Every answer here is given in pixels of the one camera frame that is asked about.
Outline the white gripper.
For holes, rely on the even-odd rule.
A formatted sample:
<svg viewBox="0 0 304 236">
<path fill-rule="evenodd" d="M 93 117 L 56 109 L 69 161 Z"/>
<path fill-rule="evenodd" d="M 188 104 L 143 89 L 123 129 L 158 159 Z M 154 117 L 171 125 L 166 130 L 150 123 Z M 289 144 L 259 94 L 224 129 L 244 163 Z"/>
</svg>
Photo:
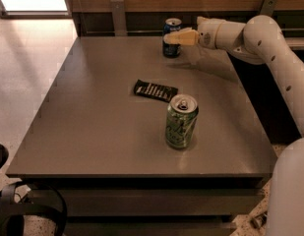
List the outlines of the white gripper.
<svg viewBox="0 0 304 236">
<path fill-rule="evenodd" d="M 199 44 L 207 49 L 224 49 L 221 44 L 221 27 L 226 20 L 208 19 L 205 17 L 197 18 L 197 30 L 184 28 L 173 31 L 163 37 L 167 44 L 195 45 Z"/>
</svg>

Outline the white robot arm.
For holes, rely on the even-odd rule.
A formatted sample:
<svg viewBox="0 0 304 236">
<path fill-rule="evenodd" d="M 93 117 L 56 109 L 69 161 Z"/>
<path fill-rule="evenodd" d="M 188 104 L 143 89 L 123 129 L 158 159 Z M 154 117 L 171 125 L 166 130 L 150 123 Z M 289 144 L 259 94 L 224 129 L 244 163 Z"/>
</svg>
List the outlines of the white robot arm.
<svg viewBox="0 0 304 236">
<path fill-rule="evenodd" d="M 199 17 L 195 29 L 167 33 L 163 40 L 221 49 L 249 64 L 268 66 L 301 138 L 287 146 L 275 164 L 266 236 L 304 236 L 304 63 L 279 25 L 265 15 L 246 23 Z"/>
</svg>

